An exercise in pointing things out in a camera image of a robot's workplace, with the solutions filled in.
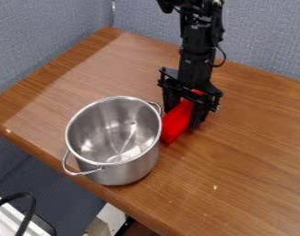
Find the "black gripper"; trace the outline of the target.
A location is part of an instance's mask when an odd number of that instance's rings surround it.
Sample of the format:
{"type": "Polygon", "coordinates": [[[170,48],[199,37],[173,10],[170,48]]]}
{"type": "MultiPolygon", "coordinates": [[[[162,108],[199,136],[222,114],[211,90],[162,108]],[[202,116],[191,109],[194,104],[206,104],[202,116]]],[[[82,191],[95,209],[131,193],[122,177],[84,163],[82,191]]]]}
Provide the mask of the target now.
{"type": "Polygon", "coordinates": [[[217,111],[223,96],[211,82],[213,69],[223,64],[214,63],[214,52],[215,49],[205,54],[181,52],[179,68],[159,69],[158,86],[163,92],[165,113],[174,109],[181,99],[189,99],[194,103],[189,121],[191,130],[205,121],[209,111],[217,111]]]}

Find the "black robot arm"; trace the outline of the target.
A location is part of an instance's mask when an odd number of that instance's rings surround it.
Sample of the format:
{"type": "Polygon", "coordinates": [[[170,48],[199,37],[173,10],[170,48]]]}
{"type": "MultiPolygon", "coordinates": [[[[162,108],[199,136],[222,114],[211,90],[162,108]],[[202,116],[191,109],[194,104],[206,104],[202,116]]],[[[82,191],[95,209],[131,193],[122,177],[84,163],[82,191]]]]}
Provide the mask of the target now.
{"type": "Polygon", "coordinates": [[[223,92],[211,83],[213,69],[223,65],[214,62],[215,50],[223,40],[223,0],[155,0],[165,14],[179,14],[181,38],[179,65],[177,69],[162,67],[158,86],[163,92],[165,111],[181,103],[193,102],[189,112],[189,128],[197,129],[209,112],[215,112],[223,92]]]}

